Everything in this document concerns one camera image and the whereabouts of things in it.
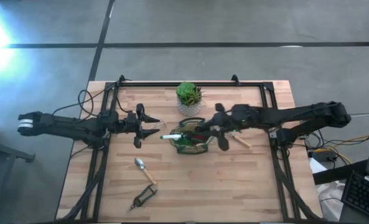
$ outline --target concrete floor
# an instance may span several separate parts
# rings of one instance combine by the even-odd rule
[[[0,1],[0,44],[97,43],[108,0]],[[106,42],[369,41],[369,0],[117,0]],[[0,201],[0,223],[53,220],[72,141],[25,138],[20,113],[53,112],[86,88],[95,49],[0,50],[0,142],[36,153],[17,161]],[[369,113],[369,47],[104,49],[96,80],[288,79],[296,105],[340,101]],[[79,108],[61,111],[78,116]],[[326,139],[369,134],[355,118]],[[369,142],[340,148],[366,159]]]

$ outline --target metal spoon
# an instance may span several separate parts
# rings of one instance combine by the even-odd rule
[[[139,159],[139,158],[134,158],[134,163],[135,165],[140,168],[148,177],[148,179],[152,182],[152,184],[156,185],[157,182],[154,180],[154,178],[151,176],[151,174],[148,172],[148,170],[146,169],[146,165],[144,164],[144,162]]]

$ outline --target wooden tabletop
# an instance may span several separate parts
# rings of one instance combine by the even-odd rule
[[[289,82],[272,81],[280,109],[295,106]],[[105,82],[90,82],[88,91],[95,95]],[[215,103],[225,108],[246,103],[262,106],[256,87],[203,87],[203,102],[197,116],[211,118]],[[102,96],[95,98],[94,113],[101,107]],[[127,87],[119,89],[119,101],[126,110],[135,110],[142,103],[146,114],[166,123],[161,130],[142,141],[142,148],[133,146],[134,134],[112,135],[106,177],[101,199],[99,222],[258,222],[282,220],[279,199],[271,162],[267,134],[247,129],[237,136],[251,144],[248,149],[229,138],[230,149],[221,151],[215,140],[209,152],[201,155],[177,154],[167,140],[168,134],[186,117],[177,110],[174,87]],[[90,109],[90,102],[85,107]],[[119,118],[126,113],[117,108]],[[153,124],[143,124],[152,128]],[[85,147],[76,142],[73,152]],[[295,187],[314,213],[321,216],[311,168],[303,147],[294,146],[289,157]],[[158,193],[142,207],[129,213],[133,198],[150,184],[134,164],[141,158],[157,181]],[[69,163],[57,218],[63,217],[84,192],[91,150],[78,153]],[[286,192],[288,209],[291,210]],[[91,198],[89,214],[93,211]]]

